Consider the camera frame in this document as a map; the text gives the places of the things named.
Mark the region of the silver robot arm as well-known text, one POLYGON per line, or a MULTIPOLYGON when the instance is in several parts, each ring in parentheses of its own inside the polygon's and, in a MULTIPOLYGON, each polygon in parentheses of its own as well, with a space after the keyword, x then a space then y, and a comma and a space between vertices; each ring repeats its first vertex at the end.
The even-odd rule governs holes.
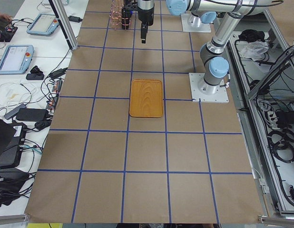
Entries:
MULTIPOLYGON (((271 6, 270 0, 167 0, 166 7, 173 16, 180 16, 190 11, 201 22, 208 24, 216 18, 218 12, 234 13, 245 16, 262 12, 271 6)), ((138 13, 141 28, 147 29, 154 23, 153 0, 125 0, 125 11, 138 13)))
POLYGON ((217 93, 221 81, 229 70, 228 61, 222 57, 231 33, 243 18, 240 13, 228 12, 224 15, 212 39, 202 46, 200 58, 205 74, 198 82, 199 90, 206 95, 217 93))

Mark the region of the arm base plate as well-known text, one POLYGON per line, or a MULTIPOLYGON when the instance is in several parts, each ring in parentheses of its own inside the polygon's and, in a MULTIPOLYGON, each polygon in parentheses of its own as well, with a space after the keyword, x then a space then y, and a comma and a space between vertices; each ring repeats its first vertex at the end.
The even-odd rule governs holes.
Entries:
POLYGON ((208 85, 204 81, 204 73, 189 73, 189 82, 193 102, 228 103, 228 95, 224 80, 219 85, 208 85))
POLYGON ((211 20, 203 19, 193 14, 182 14, 183 32, 211 33, 211 20))

